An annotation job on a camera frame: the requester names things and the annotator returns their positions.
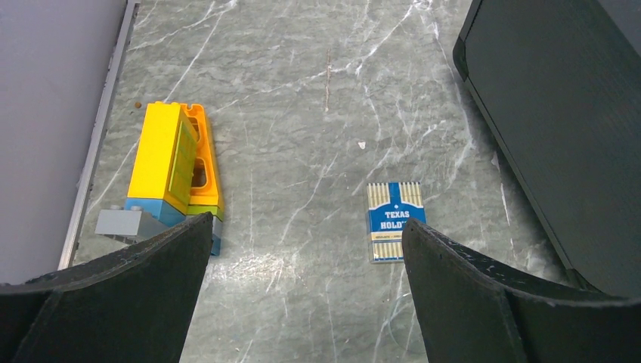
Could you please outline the black poker chip case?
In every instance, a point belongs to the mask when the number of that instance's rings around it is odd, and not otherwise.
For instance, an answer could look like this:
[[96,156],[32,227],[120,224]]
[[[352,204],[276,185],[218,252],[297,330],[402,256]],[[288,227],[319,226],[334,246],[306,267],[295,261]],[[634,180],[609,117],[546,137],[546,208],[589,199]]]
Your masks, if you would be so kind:
[[564,266],[640,295],[640,3],[474,1],[454,63]]

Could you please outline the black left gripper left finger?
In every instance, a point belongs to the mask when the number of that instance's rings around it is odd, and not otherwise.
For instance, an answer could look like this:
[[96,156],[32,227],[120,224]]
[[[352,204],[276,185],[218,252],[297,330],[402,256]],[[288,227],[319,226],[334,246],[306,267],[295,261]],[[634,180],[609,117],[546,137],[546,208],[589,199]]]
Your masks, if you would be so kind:
[[3,362],[177,362],[212,249],[189,218],[90,262],[1,286]]

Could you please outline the yellow orange duplo brick tower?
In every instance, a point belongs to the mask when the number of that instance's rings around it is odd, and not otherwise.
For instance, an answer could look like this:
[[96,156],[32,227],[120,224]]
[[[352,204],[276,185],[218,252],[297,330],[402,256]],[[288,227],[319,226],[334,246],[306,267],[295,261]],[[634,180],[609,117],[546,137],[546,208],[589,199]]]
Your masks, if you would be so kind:
[[217,256],[225,205],[203,105],[148,104],[125,203],[100,211],[95,234],[134,244],[203,213]]

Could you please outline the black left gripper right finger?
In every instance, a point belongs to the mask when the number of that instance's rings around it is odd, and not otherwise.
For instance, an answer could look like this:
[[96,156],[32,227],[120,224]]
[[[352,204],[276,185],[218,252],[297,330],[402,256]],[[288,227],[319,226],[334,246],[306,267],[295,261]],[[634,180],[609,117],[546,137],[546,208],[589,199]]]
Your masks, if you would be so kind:
[[640,301],[530,275],[417,219],[404,264],[430,362],[638,362]]

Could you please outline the blue texas holdem card deck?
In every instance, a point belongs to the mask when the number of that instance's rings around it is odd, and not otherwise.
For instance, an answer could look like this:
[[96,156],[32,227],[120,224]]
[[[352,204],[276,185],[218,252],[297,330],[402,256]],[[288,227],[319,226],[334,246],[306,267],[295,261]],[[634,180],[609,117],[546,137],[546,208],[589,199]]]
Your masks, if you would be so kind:
[[404,260],[402,233],[409,219],[426,222],[418,181],[367,185],[367,235],[372,263]]

